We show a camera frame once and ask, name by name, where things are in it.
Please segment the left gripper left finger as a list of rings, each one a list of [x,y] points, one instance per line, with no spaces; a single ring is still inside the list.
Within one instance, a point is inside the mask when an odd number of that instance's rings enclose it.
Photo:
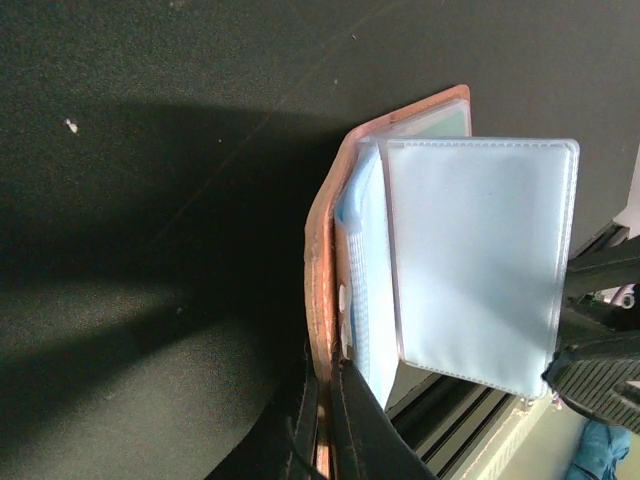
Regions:
[[[315,467],[319,382],[304,346],[243,440],[209,479],[318,479]]]

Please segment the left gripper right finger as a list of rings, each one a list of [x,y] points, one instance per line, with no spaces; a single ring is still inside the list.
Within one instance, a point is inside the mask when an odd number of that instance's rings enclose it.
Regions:
[[[338,479],[422,479],[436,476],[409,448],[354,363],[331,362],[331,436]]]

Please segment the brown leather card holder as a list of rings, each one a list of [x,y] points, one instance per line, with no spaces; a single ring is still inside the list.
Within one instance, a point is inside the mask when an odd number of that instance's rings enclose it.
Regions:
[[[305,225],[321,385],[338,356],[379,405],[402,363],[545,396],[579,159],[572,139],[475,136],[465,85],[351,130]]]

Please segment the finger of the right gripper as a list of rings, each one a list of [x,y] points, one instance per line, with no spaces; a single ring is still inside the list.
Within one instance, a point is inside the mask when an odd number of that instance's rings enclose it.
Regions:
[[[554,355],[542,379],[577,413],[610,425],[639,423],[639,341],[575,343]]]
[[[639,283],[639,240],[572,259],[567,266],[563,307],[571,308],[588,293]]]

